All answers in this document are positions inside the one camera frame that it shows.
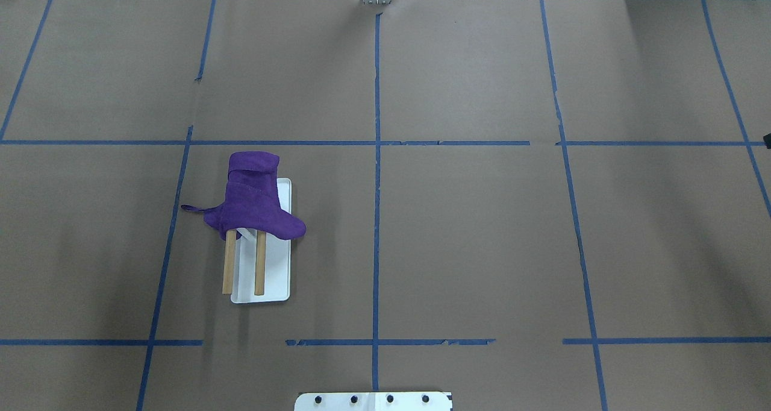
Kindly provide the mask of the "purple towel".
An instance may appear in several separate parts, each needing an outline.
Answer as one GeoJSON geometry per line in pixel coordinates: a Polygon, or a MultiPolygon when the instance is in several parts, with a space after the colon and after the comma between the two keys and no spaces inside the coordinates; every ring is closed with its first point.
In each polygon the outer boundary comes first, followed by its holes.
{"type": "Polygon", "coordinates": [[[306,224],[282,209],[278,193],[280,157],[270,152],[235,152],[228,160],[224,201],[217,207],[182,205],[187,212],[202,213],[204,222],[226,240],[228,231],[251,228],[294,240],[306,234],[306,224]]]}

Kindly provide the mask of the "white rack base tray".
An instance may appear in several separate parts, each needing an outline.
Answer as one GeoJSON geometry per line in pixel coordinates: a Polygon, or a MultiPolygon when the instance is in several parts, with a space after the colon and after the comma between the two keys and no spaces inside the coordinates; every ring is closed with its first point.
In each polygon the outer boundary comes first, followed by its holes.
{"type": "Polygon", "coordinates": [[[281,240],[266,233],[266,282],[265,293],[254,295],[254,262],[256,229],[237,230],[233,292],[229,295],[234,304],[273,303],[286,301],[291,295],[291,241],[281,240]]]}

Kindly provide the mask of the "wooden rack bar upper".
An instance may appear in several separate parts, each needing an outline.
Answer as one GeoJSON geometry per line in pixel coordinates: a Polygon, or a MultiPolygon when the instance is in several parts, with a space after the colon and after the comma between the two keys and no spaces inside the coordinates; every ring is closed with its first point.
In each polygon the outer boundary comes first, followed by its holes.
{"type": "Polygon", "coordinates": [[[262,296],[265,293],[266,282],[266,243],[267,235],[264,231],[256,230],[255,236],[255,262],[254,262],[254,295],[262,296]]]}

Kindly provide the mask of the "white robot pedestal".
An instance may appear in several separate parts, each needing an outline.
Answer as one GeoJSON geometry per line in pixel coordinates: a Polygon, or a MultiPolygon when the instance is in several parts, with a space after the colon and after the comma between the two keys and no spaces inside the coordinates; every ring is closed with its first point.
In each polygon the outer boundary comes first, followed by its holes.
{"type": "Polygon", "coordinates": [[[450,392],[312,392],[298,395],[295,410],[452,410],[450,392]]]}

